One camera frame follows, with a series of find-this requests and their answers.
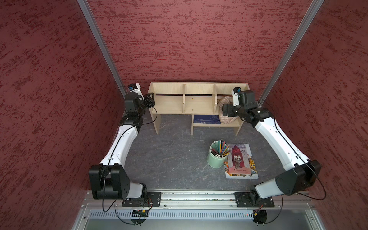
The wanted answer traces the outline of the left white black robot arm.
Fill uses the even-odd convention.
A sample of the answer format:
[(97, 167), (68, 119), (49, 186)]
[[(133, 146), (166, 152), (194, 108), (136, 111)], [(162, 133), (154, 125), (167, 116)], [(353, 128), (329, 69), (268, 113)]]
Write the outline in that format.
[(125, 98), (125, 113), (117, 135), (108, 153), (99, 165), (89, 170), (89, 179), (94, 199), (144, 199), (145, 184), (130, 181), (125, 163), (129, 150), (143, 125), (146, 110), (155, 106), (154, 94), (142, 96), (131, 92)]

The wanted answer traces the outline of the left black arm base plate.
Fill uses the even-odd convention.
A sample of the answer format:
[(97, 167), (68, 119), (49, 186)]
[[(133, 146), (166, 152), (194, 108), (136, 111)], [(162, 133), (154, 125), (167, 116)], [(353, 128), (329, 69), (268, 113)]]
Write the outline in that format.
[(122, 207), (155, 208), (161, 204), (162, 192), (147, 192), (140, 198), (129, 198), (122, 202)]

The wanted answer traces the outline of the pink striped knitted cloth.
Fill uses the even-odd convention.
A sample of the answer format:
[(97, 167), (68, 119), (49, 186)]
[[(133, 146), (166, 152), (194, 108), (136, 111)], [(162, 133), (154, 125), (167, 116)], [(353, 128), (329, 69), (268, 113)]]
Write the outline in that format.
[(238, 117), (230, 117), (231, 111), (229, 111), (229, 106), (227, 104), (233, 105), (233, 97), (225, 96), (218, 101), (218, 112), (219, 120), (222, 124), (231, 124), (232, 122), (238, 120)]

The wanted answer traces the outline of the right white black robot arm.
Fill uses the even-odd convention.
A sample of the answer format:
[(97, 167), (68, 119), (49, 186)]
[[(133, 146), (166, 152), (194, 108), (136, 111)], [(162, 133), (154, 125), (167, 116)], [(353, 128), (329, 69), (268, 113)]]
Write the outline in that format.
[(310, 160), (292, 143), (268, 108), (258, 105), (253, 91), (235, 87), (232, 98), (233, 103), (222, 107), (223, 115), (239, 117), (251, 124), (272, 147), (285, 170), (274, 179), (252, 188), (250, 197), (259, 201), (272, 196), (290, 196), (312, 187), (319, 180), (320, 163)]

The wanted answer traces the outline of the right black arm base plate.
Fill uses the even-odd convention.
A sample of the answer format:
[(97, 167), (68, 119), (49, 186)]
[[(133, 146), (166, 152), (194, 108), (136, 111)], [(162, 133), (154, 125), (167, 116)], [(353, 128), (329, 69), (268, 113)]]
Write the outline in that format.
[(275, 204), (271, 197), (261, 198), (254, 191), (234, 193), (238, 208), (274, 208)]

